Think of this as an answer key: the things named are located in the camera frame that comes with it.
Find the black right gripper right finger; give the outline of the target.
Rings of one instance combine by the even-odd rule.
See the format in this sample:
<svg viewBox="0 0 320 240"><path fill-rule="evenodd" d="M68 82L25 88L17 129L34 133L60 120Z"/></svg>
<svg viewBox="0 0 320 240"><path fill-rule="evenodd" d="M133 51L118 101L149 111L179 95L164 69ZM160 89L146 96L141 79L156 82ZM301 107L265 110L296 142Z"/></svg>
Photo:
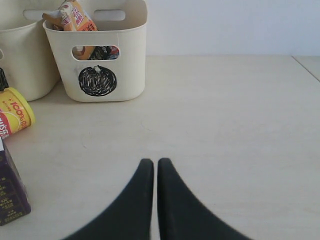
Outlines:
<svg viewBox="0 0 320 240"><path fill-rule="evenodd" d="M158 161L157 215L162 240L249 239L198 200L169 158Z"/></svg>

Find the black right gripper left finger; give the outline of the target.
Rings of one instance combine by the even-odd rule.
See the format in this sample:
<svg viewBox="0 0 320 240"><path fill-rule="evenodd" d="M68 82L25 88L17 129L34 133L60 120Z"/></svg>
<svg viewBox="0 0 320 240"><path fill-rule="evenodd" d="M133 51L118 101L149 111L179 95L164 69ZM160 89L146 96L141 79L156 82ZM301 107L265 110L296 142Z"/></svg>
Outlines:
<svg viewBox="0 0 320 240"><path fill-rule="evenodd" d="M154 163L140 160L117 198L66 240L149 240L154 196Z"/></svg>

